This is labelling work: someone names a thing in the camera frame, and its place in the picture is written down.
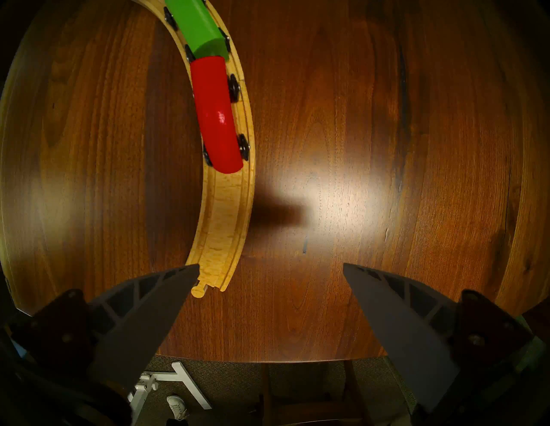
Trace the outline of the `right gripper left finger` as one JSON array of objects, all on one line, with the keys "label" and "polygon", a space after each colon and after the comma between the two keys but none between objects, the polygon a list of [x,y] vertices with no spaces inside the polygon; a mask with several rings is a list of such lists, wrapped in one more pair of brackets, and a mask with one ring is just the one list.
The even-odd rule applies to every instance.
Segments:
[{"label": "right gripper left finger", "polygon": [[37,364],[68,377],[133,386],[166,338],[198,264],[126,280],[90,302],[79,289],[62,293],[12,327],[12,339]]}]

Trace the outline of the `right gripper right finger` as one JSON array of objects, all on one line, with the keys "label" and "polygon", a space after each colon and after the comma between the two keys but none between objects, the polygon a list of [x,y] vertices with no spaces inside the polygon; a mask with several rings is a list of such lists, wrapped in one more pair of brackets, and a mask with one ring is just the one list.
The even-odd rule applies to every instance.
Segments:
[{"label": "right gripper right finger", "polygon": [[465,289],[455,302],[366,266],[344,263],[343,274],[423,412],[480,412],[521,373],[534,335],[483,294]]}]

